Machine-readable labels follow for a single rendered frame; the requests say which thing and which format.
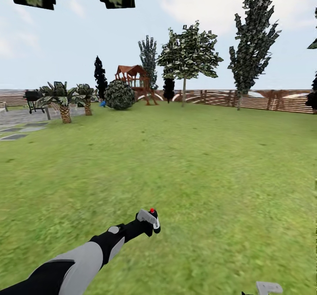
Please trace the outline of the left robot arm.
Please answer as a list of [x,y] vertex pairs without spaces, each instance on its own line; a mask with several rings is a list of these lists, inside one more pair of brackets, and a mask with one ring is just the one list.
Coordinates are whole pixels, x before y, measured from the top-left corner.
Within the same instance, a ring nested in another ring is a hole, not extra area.
[[150,212],[140,209],[131,223],[112,226],[80,247],[44,262],[27,280],[0,290],[0,295],[83,295],[103,265],[129,240],[143,233],[152,236],[156,222]]

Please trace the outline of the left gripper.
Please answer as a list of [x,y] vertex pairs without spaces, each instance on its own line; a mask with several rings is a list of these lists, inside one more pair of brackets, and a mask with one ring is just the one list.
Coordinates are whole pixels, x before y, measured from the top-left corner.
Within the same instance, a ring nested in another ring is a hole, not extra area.
[[135,219],[131,222],[131,224],[134,226],[135,229],[135,236],[141,235],[145,233],[148,237],[152,236],[153,233],[153,224],[146,221],[139,221],[138,219]]

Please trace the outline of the pesticide atomizer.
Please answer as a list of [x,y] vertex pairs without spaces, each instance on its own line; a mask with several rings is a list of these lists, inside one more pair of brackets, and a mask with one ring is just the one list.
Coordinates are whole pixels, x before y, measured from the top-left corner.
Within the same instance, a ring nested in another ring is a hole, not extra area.
[[161,226],[160,226],[160,222],[159,222],[159,217],[158,217],[157,211],[154,208],[152,208],[150,210],[150,213],[151,213],[151,215],[153,215],[154,217],[157,218],[157,222],[155,224],[153,224],[153,231],[154,231],[154,233],[158,234],[161,231]]

